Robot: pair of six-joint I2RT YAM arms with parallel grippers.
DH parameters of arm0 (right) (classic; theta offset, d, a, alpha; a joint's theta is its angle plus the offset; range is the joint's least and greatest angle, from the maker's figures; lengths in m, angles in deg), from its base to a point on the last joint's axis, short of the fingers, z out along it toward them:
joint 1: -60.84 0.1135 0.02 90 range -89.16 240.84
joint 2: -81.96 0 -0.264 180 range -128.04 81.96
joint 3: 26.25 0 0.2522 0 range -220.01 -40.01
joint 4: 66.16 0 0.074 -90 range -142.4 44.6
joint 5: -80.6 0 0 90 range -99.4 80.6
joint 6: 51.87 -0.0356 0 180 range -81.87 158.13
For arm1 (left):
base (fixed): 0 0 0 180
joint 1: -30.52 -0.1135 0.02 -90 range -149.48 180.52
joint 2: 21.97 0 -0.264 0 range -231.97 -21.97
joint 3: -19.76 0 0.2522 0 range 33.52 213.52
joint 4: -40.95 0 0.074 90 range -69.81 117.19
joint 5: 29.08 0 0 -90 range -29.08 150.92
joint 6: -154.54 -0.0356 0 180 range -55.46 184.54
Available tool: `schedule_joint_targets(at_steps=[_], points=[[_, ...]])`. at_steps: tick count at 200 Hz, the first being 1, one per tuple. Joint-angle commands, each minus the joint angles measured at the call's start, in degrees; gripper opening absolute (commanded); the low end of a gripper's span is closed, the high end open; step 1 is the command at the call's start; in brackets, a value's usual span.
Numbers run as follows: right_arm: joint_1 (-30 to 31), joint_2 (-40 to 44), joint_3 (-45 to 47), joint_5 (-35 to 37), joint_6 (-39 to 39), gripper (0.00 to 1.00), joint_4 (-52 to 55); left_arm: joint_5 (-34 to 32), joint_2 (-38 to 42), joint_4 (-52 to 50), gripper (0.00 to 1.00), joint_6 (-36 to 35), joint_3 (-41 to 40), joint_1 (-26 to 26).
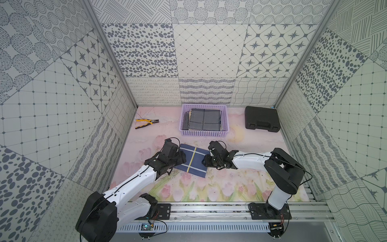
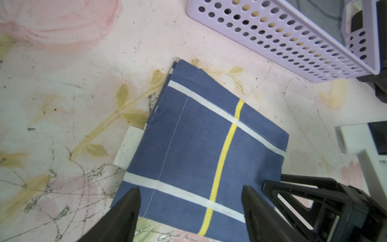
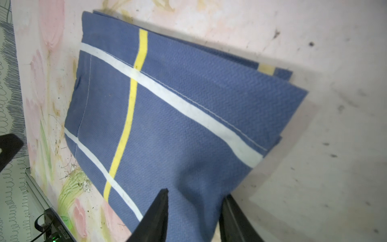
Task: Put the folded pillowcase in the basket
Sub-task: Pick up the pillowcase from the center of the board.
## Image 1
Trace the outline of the navy striped cloth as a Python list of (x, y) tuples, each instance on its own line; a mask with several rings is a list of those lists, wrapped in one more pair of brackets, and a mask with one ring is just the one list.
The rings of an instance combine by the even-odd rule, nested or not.
[(176, 166), (175, 169), (205, 178), (208, 168), (204, 166), (202, 162), (204, 161), (205, 156), (210, 154), (210, 152), (187, 144), (181, 144), (180, 149), (186, 156), (186, 162)]

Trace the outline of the purple plastic basket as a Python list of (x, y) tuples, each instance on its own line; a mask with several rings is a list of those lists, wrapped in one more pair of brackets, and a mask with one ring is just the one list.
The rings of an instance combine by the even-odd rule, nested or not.
[[(220, 110), (222, 130), (221, 131), (189, 130), (188, 129), (189, 115), (190, 115), (190, 111), (194, 108)], [(183, 104), (182, 110), (181, 110), (179, 130), (181, 131), (183, 136), (224, 137), (229, 132), (227, 106), (220, 105), (220, 104)]]

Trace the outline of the dark grey plaid pillowcase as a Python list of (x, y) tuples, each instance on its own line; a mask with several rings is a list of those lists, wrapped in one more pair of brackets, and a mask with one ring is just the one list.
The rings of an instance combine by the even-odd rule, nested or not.
[(189, 130), (221, 131), (221, 111), (194, 108), (190, 111)]

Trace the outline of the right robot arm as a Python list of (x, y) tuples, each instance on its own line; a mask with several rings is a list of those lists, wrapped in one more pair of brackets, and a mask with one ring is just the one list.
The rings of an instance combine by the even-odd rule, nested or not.
[(202, 161), (205, 167), (221, 169), (265, 169), (275, 183), (266, 203), (267, 213), (279, 214), (287, 201), (297, 193), (305, 168), (281, 148), (266, 153), (228, 152), (222, 147), (210, 148)]

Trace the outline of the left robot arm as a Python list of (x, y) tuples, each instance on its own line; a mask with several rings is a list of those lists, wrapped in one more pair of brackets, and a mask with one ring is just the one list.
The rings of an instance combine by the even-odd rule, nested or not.
[(88, 242), (108, 242), (117, 229), (136, 219), (151, 220), (157, 216), (158, 201), (144, 193), (137, 200), (131, 199), (144, 187), (154, 183), (175, 166), (186, 162), (186, 155), (179, 148), (157, 152), (131, 177), (104, 192), (92, 193), (76, 223), (80, 239)]

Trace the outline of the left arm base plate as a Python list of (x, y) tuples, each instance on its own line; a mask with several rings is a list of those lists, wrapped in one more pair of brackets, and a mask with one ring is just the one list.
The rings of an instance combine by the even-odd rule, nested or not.
[(161, 203), (151, 205), (148, 213), (142, 217), (142, 220), (157, 219), (157, 220), (169, 220), (171, 214), (171, 204)]

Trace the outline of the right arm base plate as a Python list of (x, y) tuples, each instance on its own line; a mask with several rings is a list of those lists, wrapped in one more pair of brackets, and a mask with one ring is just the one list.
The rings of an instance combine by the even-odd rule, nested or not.
[(252, 220), (290, 220), (292, 218), (287, 203), (280, 210), (275, 209), (268, 203), (249, 203), (248, 209)]

